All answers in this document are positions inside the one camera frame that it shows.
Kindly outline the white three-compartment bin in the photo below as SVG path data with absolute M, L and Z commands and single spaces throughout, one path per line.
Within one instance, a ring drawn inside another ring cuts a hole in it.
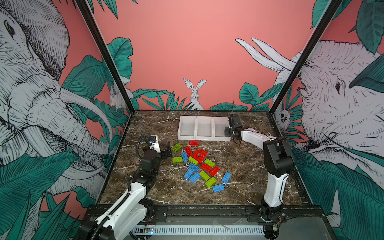
M 179 140 L 230 142 L 225 136 L 229 127 L 227 117 L 181 116 L 178 129 Z

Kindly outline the green brick bottom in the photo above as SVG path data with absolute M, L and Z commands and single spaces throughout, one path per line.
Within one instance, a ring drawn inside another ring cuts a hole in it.
M 205 185 L 207 186 L 207 188 L 211 188 L 216 182 L 216 178 L 212 177 L 205 182 Z

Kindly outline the blue brick bottom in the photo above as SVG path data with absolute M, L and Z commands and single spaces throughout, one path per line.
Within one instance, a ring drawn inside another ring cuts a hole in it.
M 221 192 L 221 191 L 224 191 L 224 190 L 225 190 L 225 185 L 224 184 L 213 186 L 213 192 L 214 193 Z

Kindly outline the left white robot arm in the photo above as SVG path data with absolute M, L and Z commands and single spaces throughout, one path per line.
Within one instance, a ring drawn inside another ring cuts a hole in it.
M 123 195 L 96 220 L 82 223 L 76 240 L 123 240 L 140 222 L 155 216 L 154 202 L 146 198 L 155 185 L 162 160 L 172 157 L 170 144 L 161 150 L 159 142 L 150 144 L 140 157 L 140 165 L 128 181 Z

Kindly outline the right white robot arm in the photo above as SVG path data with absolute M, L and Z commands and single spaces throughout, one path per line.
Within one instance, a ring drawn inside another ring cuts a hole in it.
M 289 143 L 283 137 L 267 136 L 252 128 L 243 127 L 238 115 L 232 114 L 228 120 L 229 126 L 225 127 L 226 137 L 250 143 L 264 151 L 268 183 L 260 214 L 265 222 L 272 222 L 282 212 L 285 185 L 296 164 Z

